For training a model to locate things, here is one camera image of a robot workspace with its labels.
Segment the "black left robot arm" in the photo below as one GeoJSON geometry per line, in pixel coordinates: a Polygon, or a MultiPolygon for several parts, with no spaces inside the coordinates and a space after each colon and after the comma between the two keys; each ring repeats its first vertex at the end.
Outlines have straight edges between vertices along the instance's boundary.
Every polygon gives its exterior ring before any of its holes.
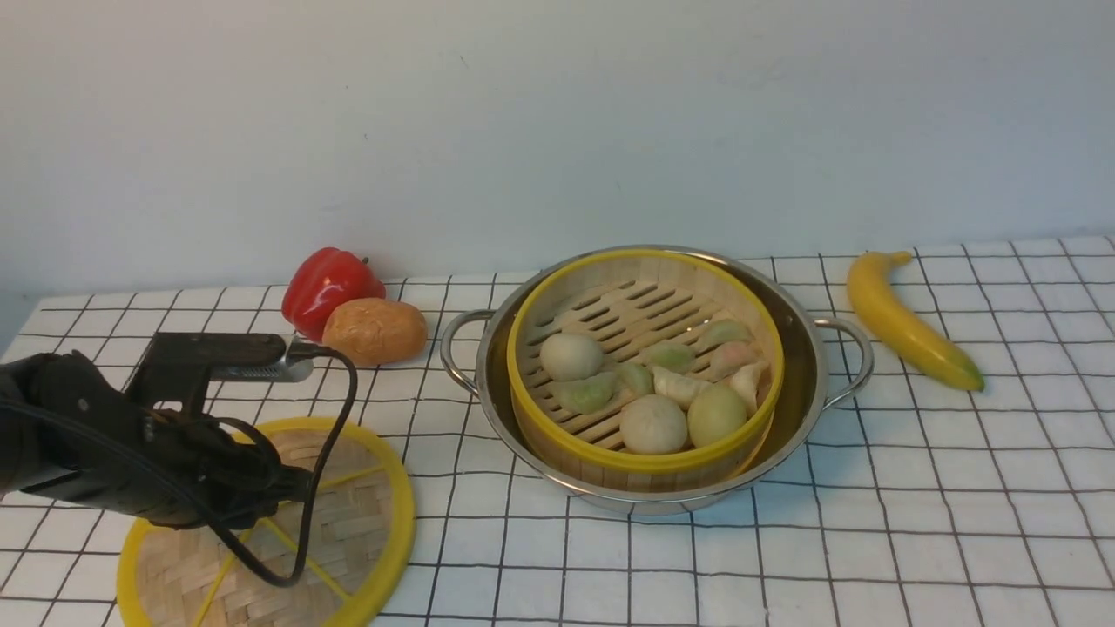
{"type": "Polygon", "coordinates": [[[310,469],[237,418],[206,413],[206,393],[244,361],[219,353],[142,360],[127,389],[83,353],[3,365],[3,492],[106,509],[172,530],[246,530],[304,502],[310,469]]]}

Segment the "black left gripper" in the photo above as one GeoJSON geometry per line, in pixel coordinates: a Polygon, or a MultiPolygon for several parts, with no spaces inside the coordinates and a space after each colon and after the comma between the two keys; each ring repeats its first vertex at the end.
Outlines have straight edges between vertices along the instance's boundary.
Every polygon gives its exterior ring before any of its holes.
{"type": "Polygon", "coordinates": [[[23,359],[23,492],[174,530],[246,530],[304,502],[256,428],[206,412],[211,382],[302,382],[311,350],[147,350],[118,390],[81,353],[23,359]]]}

